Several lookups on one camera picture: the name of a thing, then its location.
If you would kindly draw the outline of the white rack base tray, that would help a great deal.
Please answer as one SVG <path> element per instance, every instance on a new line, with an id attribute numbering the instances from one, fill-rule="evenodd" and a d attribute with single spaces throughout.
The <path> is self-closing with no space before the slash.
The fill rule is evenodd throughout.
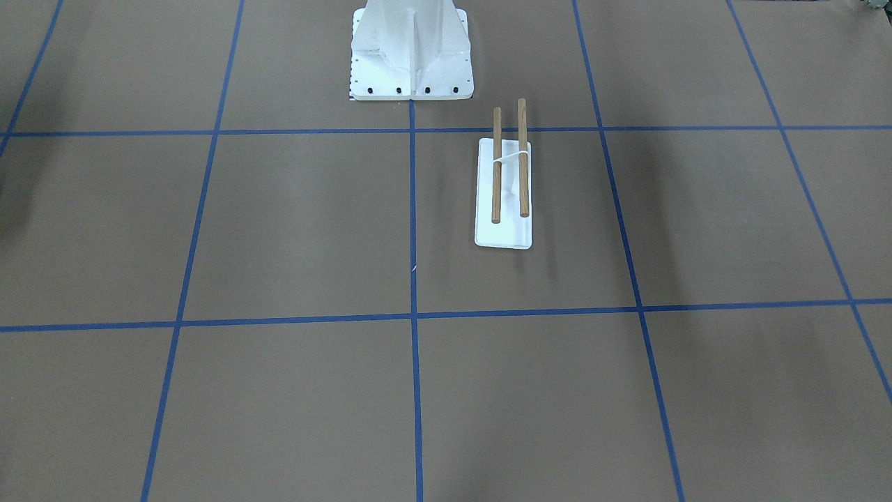
<path id="1" fill-rule="evenodd" d="M 477 156 L 477 201 L 475 201 L 474 242 L 478 247 L 529 249 L 533 242 L 532 215 L 532 144 L 525 148 L 527 160 L 526 192 L 529 216 L 521 214 L 521 174 L 519 142 L 501 141 L 500 191 L 494 190 L 493 139 L 480 139 Z M 495 195 L 500 195 L 500 221 L 493 221 Z"/>

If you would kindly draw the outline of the wooden rack rod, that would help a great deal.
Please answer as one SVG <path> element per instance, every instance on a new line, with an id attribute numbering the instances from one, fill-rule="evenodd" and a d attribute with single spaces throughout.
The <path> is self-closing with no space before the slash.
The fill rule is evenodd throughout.
<path id="1" fill-rule="evenodd" d="M 491 196 L 491 222 L 498 225 L 501 221 L 501 190 L 502 190 L 502 109 L 500 106 L 493 108 L 493 192 Z"/>
<path id="2" fill-rule="evenodd" d="M 531 215 L 530 161 L 527 143 L 527 101 L 525 98 L 519 98 L 517 100 L 517 167 L 519 215 L 522 218 L 529 218 Z"/>

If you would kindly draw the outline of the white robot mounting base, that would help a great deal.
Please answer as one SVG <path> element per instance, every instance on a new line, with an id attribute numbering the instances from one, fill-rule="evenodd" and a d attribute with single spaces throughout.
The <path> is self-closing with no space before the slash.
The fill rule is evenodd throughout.
<path id="1" fill-rule="evenodd" d="M 468 14 L 452 1 L 369 1 L 351 22 L 348 96 L 465 100 L 475 92 Z"/>

